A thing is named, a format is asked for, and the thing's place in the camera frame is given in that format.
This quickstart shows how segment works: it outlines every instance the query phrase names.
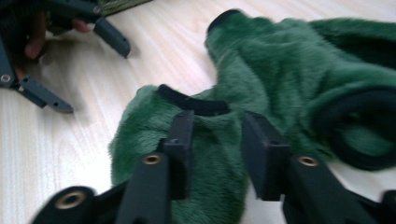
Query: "green fuzzy costume piece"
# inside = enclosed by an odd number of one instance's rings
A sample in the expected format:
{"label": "green fuzzy costume piece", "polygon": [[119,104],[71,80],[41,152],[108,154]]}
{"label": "green fuzzy costume piece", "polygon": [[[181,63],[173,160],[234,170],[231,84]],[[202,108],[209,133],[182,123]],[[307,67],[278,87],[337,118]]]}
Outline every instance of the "green fuzzy costume piece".
{"label": "green fuzzy costume piece", "polygon": [[[328,131],[323,129],[326,125],[316,123],[326,124],[326,120],[317,116],[334,117],[339,108],[342,111],[348,106],[337,102],[343,103],[348,96],[359,96],[372,88],[394,90],[395,59],[387,55],[395,46],[395,32],[392,23],[349,19],[273,23],[235,10],[214,20],[205,44],[218,70],[217,85],[192,97],[225,101],[231,112],[195,116],[191,197],[186,202],[173,202],[173,223],[239,223],[247,191],[240,155],[241,119],[246,110],[267,117],[290,141],[294,152],[334,158],[330,137],[317,132]],[[396,99],[392,94],[389,97],[385,103]],[[337,109],[329,115],[330,105]],[[347,114],[354,122],[337,123],[333,128],[369,158],[389,153],[393,143],[359,121],[366,120],[367,114],[370,118],[394,119],[392,110],[385,111],[388,107],[380,105],[384,110],[372,113],[359,106],[354,108],[362,113],[356,110]],[[114,185],[130,178],[138,156],[156,149],[172,117],[180,111],[158,94],[157,87],[138,91],[109,146]],[[359,140],[363,135],[364,146]]]}

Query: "black strap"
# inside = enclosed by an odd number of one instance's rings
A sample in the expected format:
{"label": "black strap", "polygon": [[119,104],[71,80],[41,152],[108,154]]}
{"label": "black strap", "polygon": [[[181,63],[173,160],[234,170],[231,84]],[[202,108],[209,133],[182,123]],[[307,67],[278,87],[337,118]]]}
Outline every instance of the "black strap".
{"label": "black strap", "polygon": [[[393,146],[380,156],[359,152],[350,146],[340,126],[352,113],[364,116],[361,122],[366,128],[388,139]],[[324,136],[343,162],[362,170],[380,170],[396,165],[396,90],[389,87],[355,91],[330,102],[313,119],[315,131]]]}
{"label": "black strap", "polygon": [[172,105],[183,110],[193,110],[195,115],[212,117],[230,112],[230,108],[224,101],[197,100],[163,84],[158,88],[157,93]]}

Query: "screw hole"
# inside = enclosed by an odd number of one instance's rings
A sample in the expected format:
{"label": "screw hole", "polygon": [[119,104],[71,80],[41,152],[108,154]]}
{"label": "screw hole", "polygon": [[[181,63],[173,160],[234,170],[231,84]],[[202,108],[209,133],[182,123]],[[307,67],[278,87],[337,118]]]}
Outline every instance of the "screw hole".
{"label": "screw hole", "polygon": [[85,194],[82,191],[68,193],[56,201],[55,207],[59,209],[69,209],[78,206],[85,200]]}
{"label": "screw hole", "polygon": [[0,80],[2,82],[9,82],[11,80],[11,76],[9,74],[4,74],[1,76]]}
{"label": "screw hole", "polygon": [[302,156],[302,157],[300,157],[300,158],[298,159],[298,161],[299,161],[301,164],[306,165],[306,166],[318,166],[318,165],[319,165],[319,163],[318,163],[317,160],[315,160],[315,159],[312,158],[312,157],[307,157],[307,156]]}
{"label": "screw hole", "polygon": [[145,163],[147,165],[157,164],[160,161],[161,161],[161,157],[159,157],[157,155],[150,155],[150,156],[147,156],[145,159],[143,159],[143,163]]}

